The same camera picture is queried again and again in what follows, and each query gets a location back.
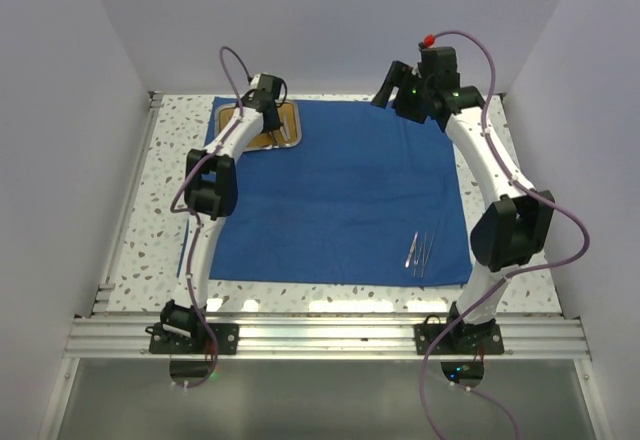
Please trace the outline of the steel scalpel handle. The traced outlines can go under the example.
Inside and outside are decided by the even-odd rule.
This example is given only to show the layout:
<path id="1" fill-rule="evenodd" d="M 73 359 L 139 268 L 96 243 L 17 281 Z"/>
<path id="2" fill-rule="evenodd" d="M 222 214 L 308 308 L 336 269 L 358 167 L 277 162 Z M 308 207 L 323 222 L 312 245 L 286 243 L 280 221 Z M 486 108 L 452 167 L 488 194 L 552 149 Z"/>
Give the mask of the steel scalpel handle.
<path id="1" fill-rule="evenodd" d="M 416 251 L 416 247 L 417 247 L 417 241 L 419 238 L 419 231 L 416 231 L 413 235 L 409 250 L 408 250 L 408 254 L 406 257 L 406 260 L 404 262 L 404 267 L 405 268 L 409 268 L 409 266 L 411 265 L 412 259 L 414 257 L 415 251 Z"/>

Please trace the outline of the steel instrument tray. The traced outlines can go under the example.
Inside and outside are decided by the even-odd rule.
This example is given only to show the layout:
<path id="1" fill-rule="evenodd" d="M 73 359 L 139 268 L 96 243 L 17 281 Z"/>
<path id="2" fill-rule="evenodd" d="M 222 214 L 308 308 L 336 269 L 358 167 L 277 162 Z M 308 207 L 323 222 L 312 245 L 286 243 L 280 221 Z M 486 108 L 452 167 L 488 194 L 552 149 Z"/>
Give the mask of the steel instrument tray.
<path id="1" fill-rule="evenodd" d="M 210 132 L 207 134 L 206 143 L 215 138 L 220 131 L 230 122 L 234 108 L 232 103 L 223 104 L 213 109 L 210 118 Z M 299 110 L 295 102 L 286 101 L 278 108 L 281 126 L 286 123 L 290 130 L 291 139 L 286 142 L 279 130 L 257 135 L 246 147 L 247 152 L 264 151 L 280 148 L 293 148 L 302 140 L 302 127 Z"/>

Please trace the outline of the blue surgical cloth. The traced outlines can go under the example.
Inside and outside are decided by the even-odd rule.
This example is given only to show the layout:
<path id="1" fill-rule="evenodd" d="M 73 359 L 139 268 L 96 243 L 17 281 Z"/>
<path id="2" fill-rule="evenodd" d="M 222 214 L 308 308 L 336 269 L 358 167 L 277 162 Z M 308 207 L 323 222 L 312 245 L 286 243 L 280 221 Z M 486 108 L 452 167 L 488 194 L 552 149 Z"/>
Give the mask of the blue surgical cloth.
<path id="1" fill-rule="evenodd" d="M 401 288 L 462 285 L 472 269 L 452 142 L 362 101 L 297 104 L 302 140 L 244 153 L 210 279 Z M 435 233 L 421 278 L 404 267 Z"/>

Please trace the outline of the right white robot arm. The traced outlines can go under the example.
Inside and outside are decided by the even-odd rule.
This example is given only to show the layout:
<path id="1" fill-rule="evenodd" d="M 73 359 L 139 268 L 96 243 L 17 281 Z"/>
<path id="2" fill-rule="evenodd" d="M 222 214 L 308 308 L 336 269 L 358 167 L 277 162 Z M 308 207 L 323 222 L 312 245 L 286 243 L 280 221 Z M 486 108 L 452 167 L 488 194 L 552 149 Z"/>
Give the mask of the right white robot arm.
<path id="1" fill-rule="evenodd" d="M 416 66 L 391 64 L 372 103 L 416 123 L 435 121 L 469 166 L 485 211 L 470 234 L 470 278 L 445 321 L 415 325 L 416 349 L 420 354 L 501 354 L 496 313 L 507 276 L 543 249 L 554 197 L 548 191 L 529 196 L 529 181 L 522 189 L 515 186 L 510 177 L 516 165 L 492 136 L 489 103 L 476 87 L 462 86 L 455 49 L 421 42 L 419 50 Z"/>

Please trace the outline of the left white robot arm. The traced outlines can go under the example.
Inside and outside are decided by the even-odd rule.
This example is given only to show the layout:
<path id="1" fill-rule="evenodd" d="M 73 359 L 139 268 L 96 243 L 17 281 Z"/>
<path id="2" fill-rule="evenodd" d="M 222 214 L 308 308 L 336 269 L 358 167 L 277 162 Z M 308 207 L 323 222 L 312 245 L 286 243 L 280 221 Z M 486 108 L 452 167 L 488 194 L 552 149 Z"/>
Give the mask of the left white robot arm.
<path id="1" fill-rule="evenodd" d="M 216 245 L 238 202 L 237 163 L 255 137 L 281 127 L 278 107 L 287 93 L 284 79 L 256 75 L 214 139 L 187 154 L 185 179 L 170 204 L 173 213 L 189 216 L 183 259 L 173 298 L 161 312 L 158 334 L 185 352 L 201 351 L 209 358 L 219 352 L 205 311 Z"/>

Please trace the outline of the thin steel tweezers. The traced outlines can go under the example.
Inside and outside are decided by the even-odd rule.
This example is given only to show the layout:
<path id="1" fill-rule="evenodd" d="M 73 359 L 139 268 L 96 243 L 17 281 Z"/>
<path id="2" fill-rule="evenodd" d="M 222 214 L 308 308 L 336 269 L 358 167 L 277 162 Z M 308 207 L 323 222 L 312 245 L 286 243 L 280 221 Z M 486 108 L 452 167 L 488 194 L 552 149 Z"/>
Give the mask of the thin steel tweezers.
<path id="1" fill-rule="evenodd" d="M 412 270 L 412 275 L 413 275 L 413 276 L 416 276 L 416 275 L 417 275 L 418 268 L 419 268 L 420 263 L 421 263 L 422 258 L 423 258 L 423 249 L 424 249 L 424 246 L 425 246 L 425 242 L 424 242 L 424 241 L 422 241 L 422 242 L 421 242 L 421 243 L 416 247 L 416 250 L 415 250 L 415 252 L 414 252 L 413 260 L 412 260 L 412 268 L 413 268 L 413 270 Z"/>
<path id="2" fill-rule="evenodd" d="M 422 250 L 422 261 L 421 261 L 421 278 L 424 278 L 426 276 L 426 270 L 427 270 L 427 264 L 430 258 L 430 254 L 431 254 L 431 249 L 433 246 L 433 242 L 435 239 L 435 233 L 432 233 L 429 238 L 424 240 L 424 247 Z"/>

